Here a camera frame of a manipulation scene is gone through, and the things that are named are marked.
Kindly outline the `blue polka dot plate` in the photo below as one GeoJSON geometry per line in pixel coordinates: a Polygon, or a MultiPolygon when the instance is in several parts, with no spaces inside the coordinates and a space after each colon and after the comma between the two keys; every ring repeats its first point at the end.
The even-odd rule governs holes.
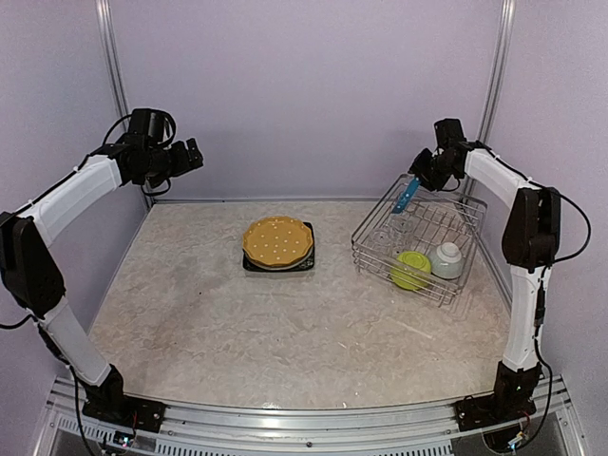
{"type": "Polygon", "coordinates": [[[414,177],[409,182],[406,189],[402,192],[402,194],[399,196],[399,198],[395,202],[394,206],[392,207],[391,212],[394,215],[402,214],[406,210],[407,206],[409,205],[412,198],[414,197],[417,190],[419,189],[420,183],[421,182],[418,177],[414,177]]]}

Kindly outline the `white ribbed ceramic bowl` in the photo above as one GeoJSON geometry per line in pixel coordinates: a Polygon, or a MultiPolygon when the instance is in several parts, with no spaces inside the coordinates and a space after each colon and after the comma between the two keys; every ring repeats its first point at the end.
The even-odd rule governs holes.
{"type": "Polygon", "coordinates": [[[464,257],[460,248],[453,242],[444,242],[433,247],[428,254],[431,273],[441,279],[458,278],[464,268],[464,257]]]}

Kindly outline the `lime green bowl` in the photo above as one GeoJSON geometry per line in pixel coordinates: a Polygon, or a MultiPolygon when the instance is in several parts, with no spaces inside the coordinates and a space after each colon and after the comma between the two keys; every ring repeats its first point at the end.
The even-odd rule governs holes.
{"type": "Polygon", "coordinates": [[[429,285],[430,273],[431,264],[427,256],[415,251],[405,251],[396,258],[395,266],[389,271],[389,278],[404,290],[419,291],[429,285]]]}

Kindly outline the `pale green round plate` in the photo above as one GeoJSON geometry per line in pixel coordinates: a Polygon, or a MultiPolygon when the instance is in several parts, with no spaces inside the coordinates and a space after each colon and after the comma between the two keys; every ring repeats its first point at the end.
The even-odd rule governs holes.
{"type": "Polygon", "coordinates": [[[270,273],[284,273],[284,272],[301,272],[311,270],[314,266],[313,259],[305,259],[297,263],[287,266],[263,266],[257,264],[252,260],[245,257],[242,261],[243,267],[252,272],[270,272],[270,273]]]}

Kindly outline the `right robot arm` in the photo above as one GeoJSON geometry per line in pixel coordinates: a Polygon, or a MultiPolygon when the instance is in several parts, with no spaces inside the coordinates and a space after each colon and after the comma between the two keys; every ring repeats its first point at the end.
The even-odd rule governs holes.
{"type": "Polygon", "coordinates": [[[560,244],[560,195],[533,183],[480,144],[460,142],[439,153],[421,151],[408,171],[428,191],[450,178],[469,177],[509,209],[502,251],[512,285],[509,334],[493,392],[463,405],[476,405],[497,422],[524,413],[542,373],[541,337],[545,295],[560,244]]]}

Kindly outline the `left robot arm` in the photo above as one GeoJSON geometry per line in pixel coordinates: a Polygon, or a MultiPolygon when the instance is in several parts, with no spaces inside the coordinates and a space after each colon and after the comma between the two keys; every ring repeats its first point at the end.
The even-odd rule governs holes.
{"type": "Polygon", "coordinates": [[[129,183],[158,186],[196,170],[196,140],[107,143],[24,207],[1,215],[1,279],[33,317],[47,348],[85,385],[86,396],[115,423],[133,412],[124,380],[101,355],[67,302],[64,276],[50,247],[83,212],[129,183]]]}

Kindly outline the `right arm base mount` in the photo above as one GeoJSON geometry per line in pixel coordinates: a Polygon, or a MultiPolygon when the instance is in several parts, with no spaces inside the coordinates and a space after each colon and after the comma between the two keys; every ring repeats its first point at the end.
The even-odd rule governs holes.
{"type": "Polygon", "coordinates": [[[495,426],[533,415],[537,411],[532,399],[500,407],[493,394],[466,396],[453,407],[460,431],[495,426]]]}

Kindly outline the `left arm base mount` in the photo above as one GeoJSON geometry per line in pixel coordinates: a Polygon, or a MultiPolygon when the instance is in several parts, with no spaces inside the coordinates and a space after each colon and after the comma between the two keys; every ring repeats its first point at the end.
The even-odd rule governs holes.
{"type": "Polygon", "coordinates": [[[166,408],[163,402],[125,395],[117,401],[87,398],[83,414],[136,431],[159,433],[166,408]]]}

